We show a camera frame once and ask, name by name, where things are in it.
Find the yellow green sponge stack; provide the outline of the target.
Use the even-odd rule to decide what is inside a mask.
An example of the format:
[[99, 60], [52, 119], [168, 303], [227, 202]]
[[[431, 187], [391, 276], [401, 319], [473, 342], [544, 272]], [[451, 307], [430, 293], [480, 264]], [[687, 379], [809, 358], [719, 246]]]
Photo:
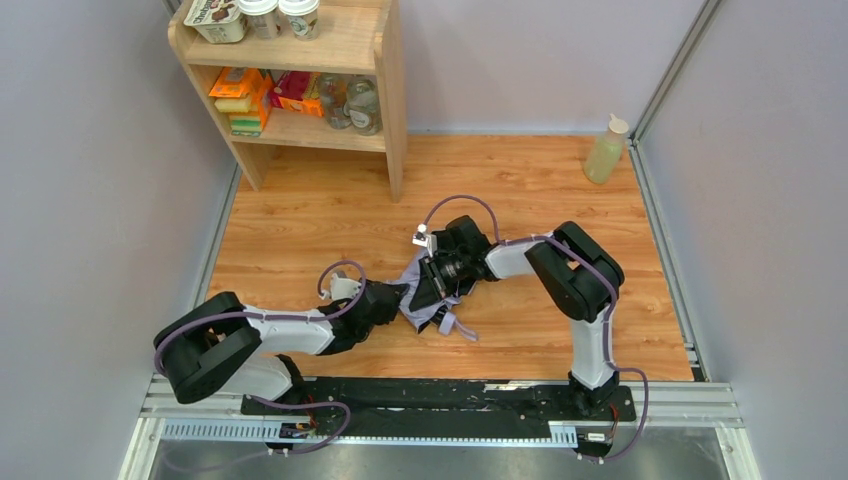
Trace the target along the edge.
[[214, 106], [227, 117], [232, 135], [258, 137], [265, 129], [271, 111], [266, 95], [216, 98]]

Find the clear glass jar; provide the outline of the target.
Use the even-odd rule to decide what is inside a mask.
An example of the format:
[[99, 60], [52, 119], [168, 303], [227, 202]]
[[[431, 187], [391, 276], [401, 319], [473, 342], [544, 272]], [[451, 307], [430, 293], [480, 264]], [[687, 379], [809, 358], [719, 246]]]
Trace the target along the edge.
[[346, 129], [352, 125], [347, 109], [346, 87], [347, 80], [342, 74], [319, 74], [318, 91], [324, 119], [333, 129]]

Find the white lidded cup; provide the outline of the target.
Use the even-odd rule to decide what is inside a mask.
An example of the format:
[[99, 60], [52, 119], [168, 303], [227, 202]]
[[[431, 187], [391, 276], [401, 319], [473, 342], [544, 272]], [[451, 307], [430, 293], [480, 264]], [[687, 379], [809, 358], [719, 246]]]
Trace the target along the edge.
[[319, 0], [279, 0], [278, 10], [289, 22], [298, 40], [310, 41], [319, 35]]

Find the white yogurt cup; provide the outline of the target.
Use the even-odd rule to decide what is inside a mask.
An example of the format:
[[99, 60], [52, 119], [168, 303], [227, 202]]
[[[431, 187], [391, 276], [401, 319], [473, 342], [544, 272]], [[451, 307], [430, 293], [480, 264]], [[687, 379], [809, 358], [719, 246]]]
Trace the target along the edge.
[[257, 38], [275, 39], [280, 35], [277, 0], [237, 0]]

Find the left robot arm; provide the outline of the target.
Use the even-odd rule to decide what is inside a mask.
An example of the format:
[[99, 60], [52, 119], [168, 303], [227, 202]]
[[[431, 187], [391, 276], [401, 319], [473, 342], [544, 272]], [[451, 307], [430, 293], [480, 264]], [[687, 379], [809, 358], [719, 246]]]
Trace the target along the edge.
[[154, 366], [181, 404], [219, 392], [278, 399], [295, 383], [288, 354], [353, 349], [395, 319], [407, 289], [334, 273], [326, 304], [300, 312], [260, 309], [225, 291], [156, 335]]

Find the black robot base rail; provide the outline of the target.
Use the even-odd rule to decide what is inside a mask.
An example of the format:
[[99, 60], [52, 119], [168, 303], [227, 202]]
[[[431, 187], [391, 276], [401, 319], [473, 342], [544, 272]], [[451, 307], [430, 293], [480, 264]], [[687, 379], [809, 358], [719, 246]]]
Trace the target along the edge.
[[619, 386], [596, 407], [569, 384], [427, 378], [315, 377], [298, 383], [282, 402], [338, 401], [312, 409], [320, 434], [338, 427], [347, 436], [443, 439], [541, 439], [552, 421], [632, 422], [633, 396]]

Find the labelled glass jar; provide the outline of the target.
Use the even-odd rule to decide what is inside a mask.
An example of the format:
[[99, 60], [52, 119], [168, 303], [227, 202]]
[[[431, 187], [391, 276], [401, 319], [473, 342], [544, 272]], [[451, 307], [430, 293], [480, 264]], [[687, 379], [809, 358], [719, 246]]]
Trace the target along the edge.
[[376, 135], [382, 128], [382, 119], [375, 83], [366, 76], [352, 76], [346, 94], [349, 118], [355, 131], [363, 136]]

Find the red snack package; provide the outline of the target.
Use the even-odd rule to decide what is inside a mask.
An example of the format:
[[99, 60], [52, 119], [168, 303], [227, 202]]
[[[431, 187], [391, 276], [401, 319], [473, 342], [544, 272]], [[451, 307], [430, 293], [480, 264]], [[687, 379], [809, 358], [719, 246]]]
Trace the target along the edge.
[[319, 74], [283, 71], [268, 94], [271, 104], [293, 113], [323, 117], [318, 91]]

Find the orange snack box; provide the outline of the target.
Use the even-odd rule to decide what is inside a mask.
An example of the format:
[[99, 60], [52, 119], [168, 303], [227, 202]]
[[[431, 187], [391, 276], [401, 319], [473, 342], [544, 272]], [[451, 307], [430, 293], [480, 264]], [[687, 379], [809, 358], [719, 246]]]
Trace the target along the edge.
[[260, 90], [263, 73], [257, 68], [224, 67], [209, 91], [212, 98], [242, 98]]

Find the green liquid squeeze bottle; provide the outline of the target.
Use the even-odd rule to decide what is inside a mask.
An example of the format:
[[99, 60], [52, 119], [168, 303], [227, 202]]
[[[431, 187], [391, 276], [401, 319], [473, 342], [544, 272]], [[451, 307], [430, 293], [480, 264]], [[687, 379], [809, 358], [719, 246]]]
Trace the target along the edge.
[[606, 131], [596, 138], [583, 164], [583, 173], [589, 181], [601, 185], [609, 180], [622, 156], [629, 129], [625, 120], [609, 114]]

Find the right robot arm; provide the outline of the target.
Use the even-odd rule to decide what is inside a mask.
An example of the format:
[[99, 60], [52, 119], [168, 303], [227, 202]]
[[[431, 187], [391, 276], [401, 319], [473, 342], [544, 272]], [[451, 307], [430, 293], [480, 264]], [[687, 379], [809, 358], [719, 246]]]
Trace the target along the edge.
[[433, 324], [443, 334], [457, 330], [475, 339], [452, 311], [461, 297], [482, 281], [534, 275], [570, 322], [569, 383], [577, 404], [599, 407], [618, 387], [610, 322], [625, 276], [579, 225], [568, 221], [547, 234], [492, 242], [462, 216], [433, 232], [420, 225], [413, 242], [419, 250], [398, 282], [408, 288], [401, 311], [417, 330]]

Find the chocolate yogurt tub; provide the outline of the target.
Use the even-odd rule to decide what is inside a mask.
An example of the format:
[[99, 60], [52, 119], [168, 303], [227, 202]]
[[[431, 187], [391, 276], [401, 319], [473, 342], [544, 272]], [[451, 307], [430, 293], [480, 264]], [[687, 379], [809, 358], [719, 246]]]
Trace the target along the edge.
[[194, 0], [183, 24], [212, 44], [237, 43], [247, 33], [247, 20], [233, 0]]

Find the lavender folding umbrella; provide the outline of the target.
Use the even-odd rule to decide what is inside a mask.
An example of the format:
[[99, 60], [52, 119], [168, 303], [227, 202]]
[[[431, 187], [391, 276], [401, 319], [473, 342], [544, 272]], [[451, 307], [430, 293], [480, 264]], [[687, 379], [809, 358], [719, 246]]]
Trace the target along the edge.
[[423, 307], [412, 308], [414, 294], [429, 284], [419, 266], [419, 260], [424, 257], [426, 257], [426, 251], [419, 249], [400, 277], [389, 281], [390, 285], [401, 287], [403, 290], [400, 313], [413, 325], [417, 333], [421, 333], [429, 325], [434, 325], [442, 335], [450, 335], [456, 330], [467, 340], [477, 342], [479, 340], [477, 332], [466, 327], [452, 312], [452, 309], [461, 303], [461, 298], [473, 291], [475, 280], [471, 281], [468, 288], [459, 287], [445, 299], [439, 297], [435, 300], [425, 299]]

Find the wooden shelf unit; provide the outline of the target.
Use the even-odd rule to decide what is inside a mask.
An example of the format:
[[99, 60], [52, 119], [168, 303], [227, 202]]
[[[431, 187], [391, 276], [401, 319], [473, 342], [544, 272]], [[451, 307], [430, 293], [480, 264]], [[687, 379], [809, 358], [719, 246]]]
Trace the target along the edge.
[[[253, 189], [262, 187], [272, 161], [285, 148], [334, 149], [382, 154], [391, 198], [401, 199], [408, 130], [398, 2], [323, 1], [314, 40], [298, 40], [283, 27], [273, 39], [261, 39], [249, 29], [240, 41], [223, 44], [212, 43], [191, 26], [191, 12], [202, 5], [180, 3], [168, 25], [168, 40]], [[221, 107], [213, 89], [229, 73], [264, 76], [252, 106]], [[355, 76], [372, 80], [381, 129], [363, 136], [351, 127], [331, 127], [318, 101], [321, 73], [338, 83]]]

